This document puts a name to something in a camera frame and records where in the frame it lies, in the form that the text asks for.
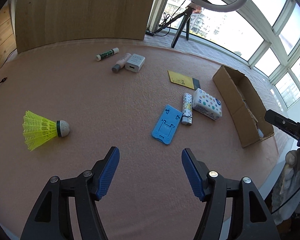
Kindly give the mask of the gloved right hand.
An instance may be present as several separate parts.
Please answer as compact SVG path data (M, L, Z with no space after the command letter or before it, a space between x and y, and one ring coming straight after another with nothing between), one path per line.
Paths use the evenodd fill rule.
M285 165L273 187L271 204L276 225L300 214L300 149L286 154Z

